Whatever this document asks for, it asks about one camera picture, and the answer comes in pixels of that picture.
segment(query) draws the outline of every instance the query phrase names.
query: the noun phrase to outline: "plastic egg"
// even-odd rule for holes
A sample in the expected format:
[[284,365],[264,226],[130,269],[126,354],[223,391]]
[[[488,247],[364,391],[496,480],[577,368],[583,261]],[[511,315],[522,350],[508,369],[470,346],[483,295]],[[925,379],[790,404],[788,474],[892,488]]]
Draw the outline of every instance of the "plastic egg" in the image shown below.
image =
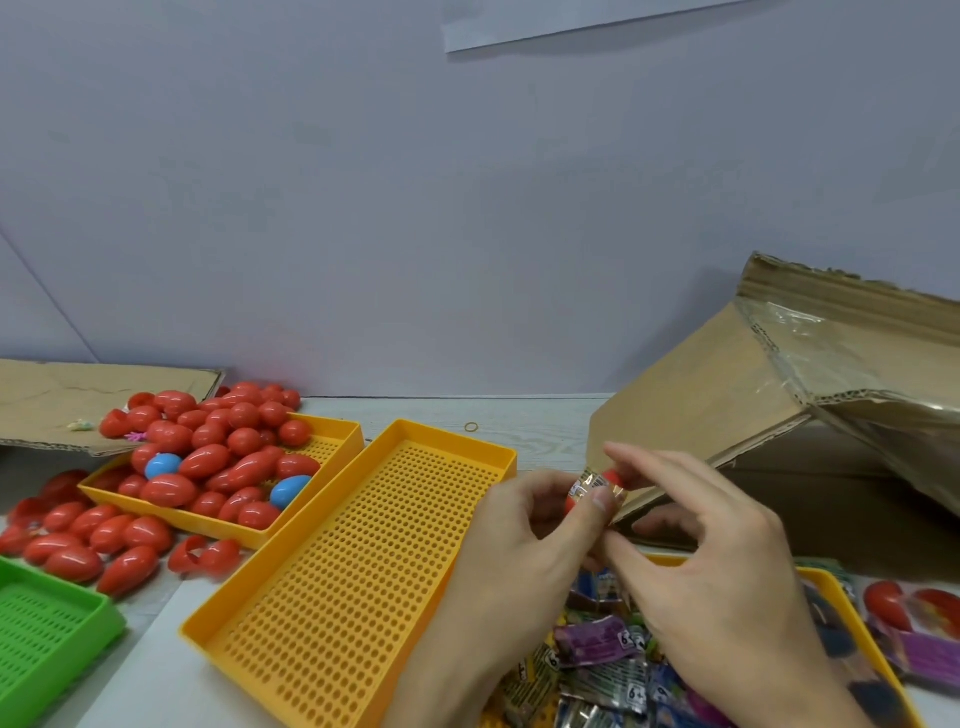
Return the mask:
[[144,474],[147,476],[147,479],[150,480],[158,475],[175,473],[180,468],[180,463],[182,462],[182,458],[172,452],[162,452],[151,458],[150,462],[147,463]]
[[294,498],[303,490],[303,486],[310,482],[310,477],[310,475],[294,475],[284,478],[270,492],[270,502],[282,511],[294,501]]

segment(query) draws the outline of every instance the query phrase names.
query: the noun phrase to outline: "yellow plastic tray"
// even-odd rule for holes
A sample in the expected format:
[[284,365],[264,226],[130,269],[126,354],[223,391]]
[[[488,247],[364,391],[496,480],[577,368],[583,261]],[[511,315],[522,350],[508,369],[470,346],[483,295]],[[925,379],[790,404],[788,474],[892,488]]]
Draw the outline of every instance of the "yellow plastic tray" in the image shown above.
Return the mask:
[[291,728],[380,724],[473,509],[516,453],[398,420],[180,633]]
[[246,548],[260,548],[266,544],[279,530],[293,519],[309,500],[319,493],[347,464],[363,450],[363,432],[359,423],[346,420],[329,420],[326,417],[312,417],[310,415],[291,415],[294,419],[303,420],[313,429],[310,442],[302,448],[286,448],[288,452],[298,452],[310,455],[321,463],[320,469],[310,478],[310,482],[293,499],[280,517],[263,531],[247,528],[237,523],[229,523],[207,516],[198,516],[196,513],[176,508],[160,508],[140,498],[121,496],[118,493],[102,491],[90,486],[102,473],[127,465],[131,454],[120,455],[80,484],[80,489],[91,500],[97,503],[112,503],[126,513],[136,513],[141,516],[157,516],[170,525],[188,533],[199,533],[214,539],[236,539]]
[[[662,567],[678,567],[687,559],[686,556],[671,556],[669,554],[648,553],[645,555],[652,562]],[[839,613],[840,619],[843,620],[847,629],[850,630],[853,639],[856,640],[857,646],[863,651],[863,654],[866,655],[870,664],[873,665],[874,669],[900,694],[900,699],[903,701],[906,712],[910,716],[911,728],[926,728],[926,724],[914,707],[910,696],[906,693],[906,690],[903,689],[903,685],[900,683],[900,680],[897,679],[897,675],[883,657],[883,653],[880,651],[876,642],[874,642],[874,638],[870,636],[870,630],[867,629],[867,625],[863,623],[863,619],[857,614],[856,609],[854,609],[850,603],[850,600],[847,598],[843,587],[840,586],[840,582],[837,581],[836,577],[829,571],[821,569],[797,569],[797,573],[801,579],[806,579],[820,590],[820,594],[823,595]],[[536,728],[548,728],[553,725],[554,717],[557,714],[556,703],[556,700],[552,700],[547,704],[546,708],[544,708],[537,718],[537,722],[535,723]],[[509,726],[499,716],[484,714],[480,720],[479,728],[509,728]]]

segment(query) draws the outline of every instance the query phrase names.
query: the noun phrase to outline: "fingernail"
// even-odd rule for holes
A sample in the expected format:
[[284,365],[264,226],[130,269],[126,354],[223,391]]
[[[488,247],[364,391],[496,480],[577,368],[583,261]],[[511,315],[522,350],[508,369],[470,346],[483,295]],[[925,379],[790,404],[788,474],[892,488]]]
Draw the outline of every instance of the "fingernail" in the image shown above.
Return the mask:
[[590,502],[593,503],[597,508],[603,511],[604,516],[609,516],[613,512],[613,504],[616,501],[616,498],[613,496],[613,491],[607,486],[602,488],[594,488],[589,492],[588,497]]

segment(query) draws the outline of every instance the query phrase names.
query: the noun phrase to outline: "white table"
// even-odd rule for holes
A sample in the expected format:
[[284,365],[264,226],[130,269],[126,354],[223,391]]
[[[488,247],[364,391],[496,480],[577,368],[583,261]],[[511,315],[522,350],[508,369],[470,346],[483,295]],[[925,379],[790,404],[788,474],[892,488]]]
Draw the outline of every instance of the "white table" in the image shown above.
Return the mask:
[[[514,448],[520,467],[583,467],[590,414],[597,398],[467,400],[306,400],[307,414],[356,420],[375,437],[397,418],[463,432],[479,425],[476,437]],[[37,457],[23,451],[0,461],[21,482],[0,486],[0,512],[11,493],[29,495],[46,476],[82,467],[63,453]],[[177,631],[216,589],[204,579],[179,582],[168,572],[122,603],[130,635],[44,721],[45,728],[280,728],[259,704],[181,640]],[[927,728],[960,725],[960,700],[910,688]]]

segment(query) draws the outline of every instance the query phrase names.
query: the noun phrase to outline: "perforated tray bottom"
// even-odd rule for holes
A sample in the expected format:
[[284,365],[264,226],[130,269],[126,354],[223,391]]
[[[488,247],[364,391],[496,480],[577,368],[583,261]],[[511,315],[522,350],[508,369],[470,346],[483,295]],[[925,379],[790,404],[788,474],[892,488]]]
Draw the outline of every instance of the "perforated tray bottom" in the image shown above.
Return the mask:
[[288,725],[354,725],[502,474],[401,443],[210,653]]
[[0,587],[0,695],[76,632],[88,614],[83,607],[52,604],[29,584]]

